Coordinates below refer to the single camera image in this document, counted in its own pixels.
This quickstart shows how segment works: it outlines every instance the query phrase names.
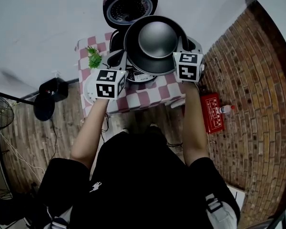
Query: green plant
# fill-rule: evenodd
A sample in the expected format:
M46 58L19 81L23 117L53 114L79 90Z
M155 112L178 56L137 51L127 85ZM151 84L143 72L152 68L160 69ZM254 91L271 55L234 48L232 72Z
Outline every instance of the green plant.
M99 55L99 51L95 48L92 48L90 46L86 47L86 50L88 52L88 58L89 58L89 68L90 69L96 69L99 67L102 56Z

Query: shoe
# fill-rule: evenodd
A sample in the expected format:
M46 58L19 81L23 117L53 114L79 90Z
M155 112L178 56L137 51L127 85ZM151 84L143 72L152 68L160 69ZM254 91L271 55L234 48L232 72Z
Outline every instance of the shoe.
M159 128L159 126L157 125L157 124L155 124L155 123L151 123L150 125L149 125L149 127L157 127L157 128Z
M127 128L124 128L121 132L125 132L125 133L129 134L129 130Z

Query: white wall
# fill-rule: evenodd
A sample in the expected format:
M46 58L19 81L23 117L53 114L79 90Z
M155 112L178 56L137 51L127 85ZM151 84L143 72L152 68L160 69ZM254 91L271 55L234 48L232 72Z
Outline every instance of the white wall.
M159 0L156 14L176 20L207 51L244 9L245 0ZM0 0L0 91L32 93L54 70L77 78L77 41L109 31L102 0Z

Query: red case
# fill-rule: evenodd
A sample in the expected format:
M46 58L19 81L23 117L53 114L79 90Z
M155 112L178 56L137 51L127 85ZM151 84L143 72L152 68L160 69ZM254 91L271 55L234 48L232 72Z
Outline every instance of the red case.
M223 130L224 119L222 114L216 113L216 108L220 107L218 94L209 94L200 97L202 112L204 115L204 125L207 133L214 133Z

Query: white cable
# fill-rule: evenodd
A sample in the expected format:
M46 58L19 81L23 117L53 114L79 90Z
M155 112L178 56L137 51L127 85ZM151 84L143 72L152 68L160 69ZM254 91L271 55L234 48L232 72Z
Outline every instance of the white cable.
M17 151L17 149L14 148L14 146L3 136L3 134L1 133L0 131L0 135L2 136L3 140L11 147L11 150L12 152L14 153L14 155L17 157L17 159L21 160L21 161L24 161L28 166L29 168L31 169L31 171L34 173L35 177L39 180L39 182L41 183L40 179L38 178L38 176L36 175L36 173L33 171L32 167L33 168L39 168L39 169L42 169L43 172L45 173L45 170L42 168L42 167L35 167L35 166L32 166L31 164L29 164L25 159L24 157Z
M31 98L33 98L33 97L36 97L37 95L39 95L39 94L36 94L36 95L34 95L34 96L32 96L32 97L29 97L29 98L26 98L25 100L29 100L29 99L31 99ZM12 105L12 107L15 107L16 105L21 104L21 103L22 103L22 102L18 102L18 103L16 103L16 104Z

